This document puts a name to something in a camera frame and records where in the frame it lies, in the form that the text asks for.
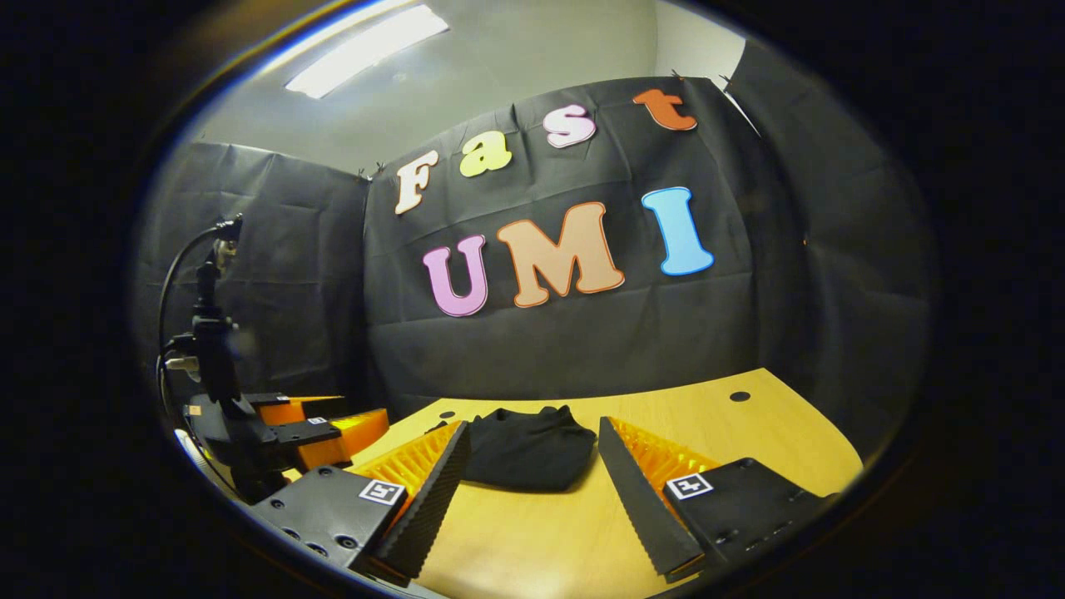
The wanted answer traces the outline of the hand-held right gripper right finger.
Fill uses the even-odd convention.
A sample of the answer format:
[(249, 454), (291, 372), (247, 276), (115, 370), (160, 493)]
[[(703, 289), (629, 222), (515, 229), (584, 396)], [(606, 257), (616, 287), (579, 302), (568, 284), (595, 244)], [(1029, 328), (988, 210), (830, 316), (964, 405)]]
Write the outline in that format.
[(619, 418), (601, 417), (597, 435), (630, 525), (668, 582), (761, 557), (830, 503), (755, 458), (716, 463)]

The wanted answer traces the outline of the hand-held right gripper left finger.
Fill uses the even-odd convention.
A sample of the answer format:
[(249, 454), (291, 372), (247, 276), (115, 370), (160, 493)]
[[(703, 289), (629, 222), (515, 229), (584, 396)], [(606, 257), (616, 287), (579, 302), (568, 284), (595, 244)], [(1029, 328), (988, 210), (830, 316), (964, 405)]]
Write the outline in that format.
[(251, 511), (334, 567), (408, 583), (421, 574), (471, 455), (459, 420), (349, 470), (320, 466)]

